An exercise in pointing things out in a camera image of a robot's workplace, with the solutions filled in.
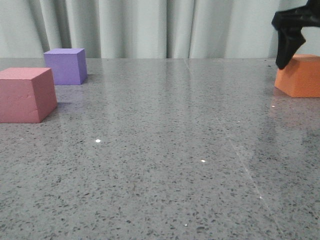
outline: table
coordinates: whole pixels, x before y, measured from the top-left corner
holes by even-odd
[[[274,59],[87,69],[42,123],[0,124],[0,239],[319,237],[320,98],[274,88]]]

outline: purple cube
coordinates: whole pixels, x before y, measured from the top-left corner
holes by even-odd
[[[44,61],[55,85],[80,85],[88,76],[84,48],[55,48],[44,53]]]

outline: granite countertop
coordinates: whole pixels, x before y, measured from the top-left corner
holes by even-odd
[[[0,239],[318,239],[320,98],[274,62],[87,59],[42,123],[0,124]]]

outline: curtain fold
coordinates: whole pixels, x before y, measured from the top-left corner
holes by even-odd
[[[85,48],[89,58],[267,58],[276,11],[307,0],[0,0],[0,58]],[[320,55],[319,28],[298,53]]]

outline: cube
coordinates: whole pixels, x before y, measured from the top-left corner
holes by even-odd
[[[51,68],[0,71],[0,123],[41,123],[57,107]]]
[[[88,77],[84,48],[55,48],[44,53],[55,85],[81,85]]]
[[[320,97],[320,56],[295,54],[278,70],[274,86],[293,98]]]

